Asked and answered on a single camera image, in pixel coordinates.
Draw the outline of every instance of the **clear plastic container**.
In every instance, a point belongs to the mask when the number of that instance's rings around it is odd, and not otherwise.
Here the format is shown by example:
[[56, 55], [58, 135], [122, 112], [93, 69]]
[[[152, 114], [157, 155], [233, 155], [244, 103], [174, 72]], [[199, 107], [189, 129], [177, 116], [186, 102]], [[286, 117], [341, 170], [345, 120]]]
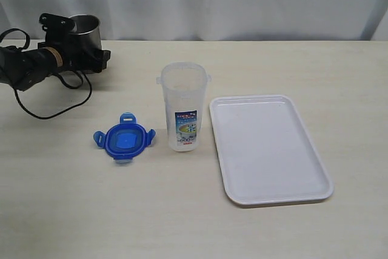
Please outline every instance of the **clear plastic container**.
[[169, 146], [175, 151], [198, 146], [208, 81], [205, 69], [191, 62], [171, 63], [157, 78], [163, 88]]

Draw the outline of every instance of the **white curtain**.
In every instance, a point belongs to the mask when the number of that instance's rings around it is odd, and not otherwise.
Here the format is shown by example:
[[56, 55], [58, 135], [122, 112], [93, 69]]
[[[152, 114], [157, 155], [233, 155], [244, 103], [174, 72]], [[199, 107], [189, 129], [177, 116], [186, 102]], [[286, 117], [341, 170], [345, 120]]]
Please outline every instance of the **white curtain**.
[[104, 39], [388, 39], [388, 0], [0, 0], [0, 31], [43, 12], [96, 15]]

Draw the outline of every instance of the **table surface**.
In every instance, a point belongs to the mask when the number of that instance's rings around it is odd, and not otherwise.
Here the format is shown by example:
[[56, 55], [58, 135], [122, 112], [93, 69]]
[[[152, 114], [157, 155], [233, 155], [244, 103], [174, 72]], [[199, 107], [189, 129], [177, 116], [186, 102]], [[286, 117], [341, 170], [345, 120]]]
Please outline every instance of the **table surface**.
[[[91, 100], [63, 116], [34, 119], [1, 86], [0, 258], [387, 258], [388, 42], [103, 46], [112, 58], [107, 70], [90, 76]], [[296, 206], [232, 204], [208, 110], [196, 150], [168, 148], [155, 78], [173, 61], [197, 62], [211, 74], [206, 107], [217, 96], [291, 97], [335, 183], [334, 195]], [[87, 92], [47, 78], [21, 98], [48, 115]], [[119, 167], [92, 136], [125, 111], [154, 128], [157, 139]]]

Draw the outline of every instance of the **container cap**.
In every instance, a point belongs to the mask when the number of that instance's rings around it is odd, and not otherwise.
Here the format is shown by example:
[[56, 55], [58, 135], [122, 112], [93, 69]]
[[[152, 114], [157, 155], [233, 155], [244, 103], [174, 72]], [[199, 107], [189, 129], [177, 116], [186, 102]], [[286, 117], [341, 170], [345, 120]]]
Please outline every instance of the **container cap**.
[[136, 123], [136, 117], [126, 112], [120, 116], [120, 123], [106, 134], [97, 131], [93, 135], [96, 144], [106, 150], [117, 163], [127, 163], [151, 145], [156, 132], [146, 130]]

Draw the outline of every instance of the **plastic tray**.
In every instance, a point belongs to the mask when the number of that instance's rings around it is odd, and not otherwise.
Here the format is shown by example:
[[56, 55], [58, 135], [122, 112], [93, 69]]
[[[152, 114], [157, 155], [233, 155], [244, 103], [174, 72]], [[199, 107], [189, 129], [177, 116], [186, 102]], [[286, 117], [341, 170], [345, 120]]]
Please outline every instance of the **plastic tray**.
[[324, 200], [333, 193], [293, 102], [282, 95], [210, 103], [225, 192], [238, 204]]

